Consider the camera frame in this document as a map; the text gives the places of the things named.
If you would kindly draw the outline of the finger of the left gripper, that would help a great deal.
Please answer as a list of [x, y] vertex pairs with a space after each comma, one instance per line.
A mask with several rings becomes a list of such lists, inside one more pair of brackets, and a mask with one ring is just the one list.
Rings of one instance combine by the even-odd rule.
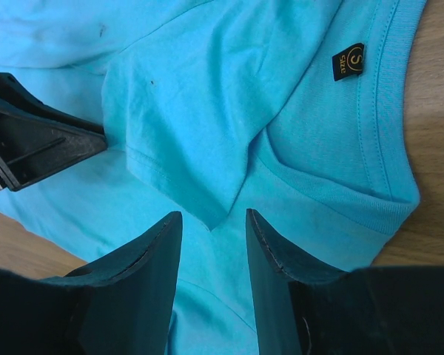
[[106, 149], [102, 126], [43, 104], [0, 72], [0, 191], [17, 192]]

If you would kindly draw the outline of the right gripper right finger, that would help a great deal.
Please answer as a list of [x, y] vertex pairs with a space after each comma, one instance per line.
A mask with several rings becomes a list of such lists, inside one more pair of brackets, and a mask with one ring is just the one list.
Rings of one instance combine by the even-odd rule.
[[444, 266], [342, 271], [246, 213], [261, 354], [444, 354]]

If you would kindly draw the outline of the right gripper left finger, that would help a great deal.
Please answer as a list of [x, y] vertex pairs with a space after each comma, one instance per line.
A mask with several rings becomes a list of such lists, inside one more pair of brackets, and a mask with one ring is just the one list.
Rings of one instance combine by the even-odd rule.
[[162, 354], [181, 254], [182, 215], [63, 277], [0, 269], [0, 354]]

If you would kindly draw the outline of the turquoise t shirt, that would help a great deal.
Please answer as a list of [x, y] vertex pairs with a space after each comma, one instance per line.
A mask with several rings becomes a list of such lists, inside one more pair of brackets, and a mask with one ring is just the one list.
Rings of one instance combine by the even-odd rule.
[[246, 210], [369, 265], [420, 195], [403, 139], [424, 1], [0, 1], [0, 71], [107, 151], [0, 212], [92, 261], [183, 216], [165, 354], [257, 354]]

